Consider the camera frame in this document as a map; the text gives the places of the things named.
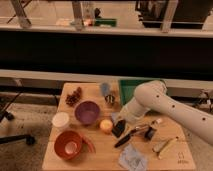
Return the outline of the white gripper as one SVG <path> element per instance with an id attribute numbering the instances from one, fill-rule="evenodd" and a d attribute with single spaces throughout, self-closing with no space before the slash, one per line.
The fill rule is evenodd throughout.
<path id="1" fill-rule="evenodd" d="M 125 130 L 126 122 L 133 125 L 139 120 L 139 117 L 135 116 L 126 106 L 123 106 L 117 115 L 117 120 L 119 122 L 113 127 L 112 133 L 119 138 Z"/>

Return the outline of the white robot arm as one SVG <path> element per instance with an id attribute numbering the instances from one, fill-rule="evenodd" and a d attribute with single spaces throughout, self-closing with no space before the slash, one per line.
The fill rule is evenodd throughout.
<path id="1" fill-rule="evenodd" d="M 148 111 L 154 110 L 167 115 L 213 145 L 213 115 L 180 103 L 169 97 L 166 92 L 166 84 L 160 80 L 138 85 L 134 89 L 131 100 L 115 116 L 115 121 L 125 120 L 130 125 L 134 125 Z"/>

